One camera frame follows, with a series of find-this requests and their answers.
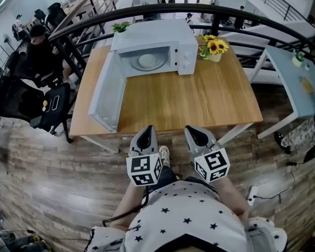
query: light blue table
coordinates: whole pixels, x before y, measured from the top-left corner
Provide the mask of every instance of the light blue table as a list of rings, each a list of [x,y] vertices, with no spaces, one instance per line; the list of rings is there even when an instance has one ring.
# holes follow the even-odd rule
[[[258,139],[274,133],[297,118],[315,115],[315,65],[312,61],[305,59],[302,66],[297,67],[292,62],[293,55],[293,53],[286,50],[268,46],[250,76],[250,82],[252,83],[266,59],[269,59],[287,92],[293,108],[292,114],[258,134]],[[309,65],[309,70],[305,69],[305,64]],[[314,88],[314,92],[311,94],[308,94],[302,86],[301,81],[304,77],[309,80]]]

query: metal railing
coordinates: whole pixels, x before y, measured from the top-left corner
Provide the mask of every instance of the metal railing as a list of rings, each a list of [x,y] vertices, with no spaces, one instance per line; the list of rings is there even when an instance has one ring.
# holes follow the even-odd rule
[[[77,24],[85,23],[90,18],[95,18],[101,16],[102,14],[110,13],[112,10],[116,10],[116,3],[118,0],[102,0],[102,4],[96,7],[96,4],[99,3],[100,0],[82,0],[77,7],[56,27],[50,39],[54,37],[54,34],[62,31],[66,28],[71,27],[72,30],[75,30],[74,33],[67,33],[61,37],[59,41],[56,42],[56,46],[58,50],[63,55],[64,59],[68,63],[68,65],[73,69],[76,75],[81,78],[81,68],[85,69],[86,62],[84,60],[84,56],[90,53],[90,50],[94,47],[94,43],[97,41],[95,38],[99,38],[100,34],[105,34],[104,23],[98,23],[95,26],[85,26],[84,28],[77,28]],[[92,16],[87,14],[88,18],[84,17],[77,24],[71,24],[72,20],[77,16],[77,13],[80,12],[81,8],[83,8],[87,2],[90,2],[92,6]],[[79,40],[74,43],[73,37],[77,37],[77,33],[79,34]]]
[[[285,0],[262,0],[264,4],[273,8],[283,20],[305,20],[309,22],[301,13],[294,7],[288,4]]]
[[[74,58],[77,60],[77,65],[68,55],[66,55],[64,48],[61,46],[61,41],[63,38],[70,38],[70,35],[74,34],[78,30],[89,29],[90,27],[96,27],[100,24],[111,22],[113,20],[124,19],[128,17],[134,17],[134,16],[146,15],[146,14],[151,15],[151,14],[159,14],[159,13],[176,13],[176,12],[207,13],[207,14],[214,15],[214,20],[211,25],[191,25],[190,27],[192,29],[208,29],[211,31],[212,35],[218,35],[218,31],[227,31],[227,32],[235,32],[235,33],[240,33],[244,35],[259,37],[259,38],[268,40],[268,45],[270,46],[275,46],[279,48],[287,48],[288,50],[299,49],[306,54],[307,59],[311,59],[311,60],[315,59],[315,56],[311,55],[309,52],[304,50],[304,48],[306,47],[310,49],[310,52],[312,50],[315,50],[315,42],[312,42],[310,39],[306,38],[305,36],[288,28],[287,26],[283,24],[274,22],[265,17],[261,17],[258,15],[240,11],[237,9],[232,9],[229,7],[213,6],[213,5],[204,5],[204,4],[153,4],[153,5],[129,7],[129,8],[119,9],[119,10],[115,10],[111,12],[105,12],[102,15],[96,15],[85,21],[64,27],[63,29],[57,29],[50,36],[49,40],[53,41],[56,44],[56,46],[58,46],[58,49],[63,54],[65,60],[68,63],[69,61],[71,62],[69,65],[70,66],[71,64],[74,65],[73,67],[71,67],[74,70],[74,72],[76,72],[78,76],[81,76],[81,72],[79,71],[79,68],[82,70],[85,69],[85,66],[86,66],[85,59],[89,57],[90,53],[84,54],[80,52],[79,49],[86,44],[91,44],[97,41],[111,38],[114,36],[114,33],[100,35],[95,38],[81,41],[77,44],[73,44],[71,41],[70,47],[72,49],[70,49],[70,51],[72,51]],[[276,29],[277,31],[286,33],[287,35],[290,35],[296,38],[297,42],[288,43],[283,40],[280,40],[271,36],[255,33],[252,31],[239,30],[239,29],[234,29],[231,27],[220,27],[219,24],[220,24],[221,19],[226,19],[226,16],[239,17],[245,20],[255,21],[259,24],[266,25],[268,27]],[[232,45],[261,50],[261,52],[256,55],[249,55],[249,56],[239,55],[240,61],[242,65],[245,67],[248,67],[249,65],[254,66],[256,64],[256,60],[259,58],[259,56],[261,55],[264,49],[263,47],[255,46],[251,44],[232,43]]]

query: star print shirt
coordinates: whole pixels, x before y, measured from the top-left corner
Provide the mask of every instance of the star print shirt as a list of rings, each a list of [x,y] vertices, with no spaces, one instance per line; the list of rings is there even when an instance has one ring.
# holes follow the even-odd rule
[[[270,220],[253,218],[245,226],[215,192],[177,181],[149,195],[126,233],[93,228],[85,251],[174,251],[188,244],[204,251],[282,252],[286,242]]]

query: sneaker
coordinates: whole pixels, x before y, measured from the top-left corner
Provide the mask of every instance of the sneaker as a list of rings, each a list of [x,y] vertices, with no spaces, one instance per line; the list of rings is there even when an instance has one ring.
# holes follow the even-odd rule
[[[38,235],[34,235],[33,236],[33,243],[37,243],[37,242],[40,242],[40,241],[42,241],[41,237],[39,237]]]
[[[315,158],[315,146],[313,146],[307,153],[306,153],[306,156],[304,157],[303,159],[303,162],[308,162],[312,159]]]
[[[46,243],[46,241],[42,240],[41,243],[43,243],[46,251],[52,252],[51,247]]]
[[[170,168],[170,159],[169,159],[169,148],[166,147],[165,145],[161,146],[159,151],[162,154],[162,162],[163,162],[163,166],[167,166]]]
[[[283,140],[284,136],[279,133],[279,132],[275,132],[274,133],[274,140],[277,142],[277,144],[280,146],[281,149],[283,149],[285,151],[286,154],[290,154],[290,146],[283,146],[281,145],[281,141]]]

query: white microwave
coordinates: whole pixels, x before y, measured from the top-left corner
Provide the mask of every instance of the white microwave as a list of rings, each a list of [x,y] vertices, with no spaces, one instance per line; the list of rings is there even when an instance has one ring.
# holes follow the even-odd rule
[[[171,71],[193,74],[197,50],[197,40],[184,19],[136,23],[115,33],[88,115],[116,132],[126,78]]]

